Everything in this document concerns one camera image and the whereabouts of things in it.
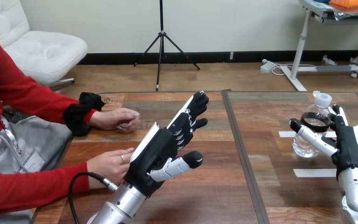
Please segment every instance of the robotic hand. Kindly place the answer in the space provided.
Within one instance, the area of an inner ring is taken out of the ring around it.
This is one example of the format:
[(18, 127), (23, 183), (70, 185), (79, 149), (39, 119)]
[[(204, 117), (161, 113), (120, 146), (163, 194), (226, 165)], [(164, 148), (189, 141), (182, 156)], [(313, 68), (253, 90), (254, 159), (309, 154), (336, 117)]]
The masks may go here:
[(358, 126), (348, 126), (343, 109), (334, 105), (337, 115), (331, 115), (331, 129), (337, 141), (317, 134), (297, 119), (290, 120), (290, 128), (315, 148), (331, 157), (337, 167), (337, 180), (342, 195), (341, 209), (346, 224), (358, 224)]
[(207, 110), (209, 98), (203, 91), (195, 93), (179, 110), (170, 124), (160, 129), (154, 123), (130, 160), (124, 182), (117, 187), (107, 179), (105, 185), (114, 192), (88, 224), (129, 224), (147, 198), (163, 185), (165, 180), (197, 168), (202, 155), (193, 151), (176, 157), (178, 150), (193, 138), (193, 132), (207, 124), (207, 119), (196, 118)]

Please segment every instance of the plastic bottle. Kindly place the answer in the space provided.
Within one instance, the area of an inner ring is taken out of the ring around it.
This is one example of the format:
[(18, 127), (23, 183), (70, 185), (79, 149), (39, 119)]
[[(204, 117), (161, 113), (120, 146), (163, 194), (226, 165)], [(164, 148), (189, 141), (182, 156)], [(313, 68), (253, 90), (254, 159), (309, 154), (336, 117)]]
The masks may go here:
[[(330, 111), (328, 109), (330, 103), (330, 95), (318, 93), (315, 96), (314, 104), (304, 110), (301, 122), (319, 134), (326, 136), (330, 124)], [(294, 137), (293, 150), (297, 155), (307, 158), (315, 157), (319, 154), (319, 151), (315, 147), (298, 134)]]

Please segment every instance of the woman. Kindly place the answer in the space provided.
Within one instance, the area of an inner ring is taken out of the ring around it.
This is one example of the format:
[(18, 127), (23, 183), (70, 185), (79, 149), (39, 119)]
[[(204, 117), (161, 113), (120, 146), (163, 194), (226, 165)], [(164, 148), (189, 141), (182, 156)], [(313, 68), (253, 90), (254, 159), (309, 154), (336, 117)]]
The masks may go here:
[[(1, 116), (1, 101), (37, 117), (8, 123)], [(79, 172), (94, 172), (116, 184), (122, 181), (133, 148), (50, 170), (71, 132), (86, 135), (93, 126), (130, 133), (139, 125), (138, 112), (125, 108), (100, 112), (102, 106), (95, 94), (82, 93), (77, 101), (39, 85), (25, 76), (0, 46), (0, 223), (29, 223), (30, 209), (65, 197), (71, 179)], [(83, 176), (76, 181), (74, 192), (101, 187), (98, 181)]]

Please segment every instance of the desk leg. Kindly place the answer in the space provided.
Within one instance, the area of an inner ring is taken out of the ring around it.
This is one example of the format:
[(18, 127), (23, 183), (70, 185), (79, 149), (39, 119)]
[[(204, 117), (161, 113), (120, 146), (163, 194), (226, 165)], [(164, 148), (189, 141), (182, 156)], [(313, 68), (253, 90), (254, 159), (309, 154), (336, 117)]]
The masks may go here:
[(291, 79), (296, 79), (297, 76), (298, 66), (300, 65), (301, 56), (303, 55), (303, 51), (304, 51), (305, 41), (307, 39), (307, 33), (308, 33), (308, 27), (310, 25), (311, 15), (312, 15), (312, 11), (307, 9), (303, 32), (300, 35), (300, 42), (298, 42), (296, 57), (294, 58), (293, 68), (290, 74)]

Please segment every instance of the tripod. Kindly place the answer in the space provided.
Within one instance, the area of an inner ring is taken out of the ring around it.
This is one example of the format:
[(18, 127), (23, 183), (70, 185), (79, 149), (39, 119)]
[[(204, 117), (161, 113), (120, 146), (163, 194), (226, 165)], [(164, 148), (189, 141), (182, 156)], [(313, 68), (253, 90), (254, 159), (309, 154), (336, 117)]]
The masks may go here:
[(161, 67), (162, 67), (162, 63), (163, 63), (163, 59), (166, 57), (164, 55), (164, 37), (167, 38), (169, 40), (169, 42), (171, 42), (187, 59), (187, 61), (191, 64), (193, 64), (198, 70), (200, 70), (200, 68), (193, 62), (191, 62), (191, 60), (189, 59), (189, 57), (186, 55), (185, 52), (183, 52), (166, 34), (166, 32), (164, 32), (164, 25), (163, 25), (163, 0), (160, 0), (160, 26), (161, 26), (161, 32), (158, 33), (158, 36), (156, 37), (156, 39), (153, 41), (153, 43), (151, 43), (151, 45), (148, 47), (148, 49), (142, 54), (142, 56), (140, 57), (139, 60), (137, 60), (137, 62), (135, 62), (134, 67), (138, 64), (138, 62), (140, 62), (145, 54), (150, 50), (150, 48), (154, 45), (154, 43), (160, 38), (160, 54), (159, 54), (159, 59), (158, 59), (158, 69), (157, 69), (157, 85), (156, 85), (156, 91), (158, 91), (158, 83), (160, 81), (160, 71), (161, 71)]

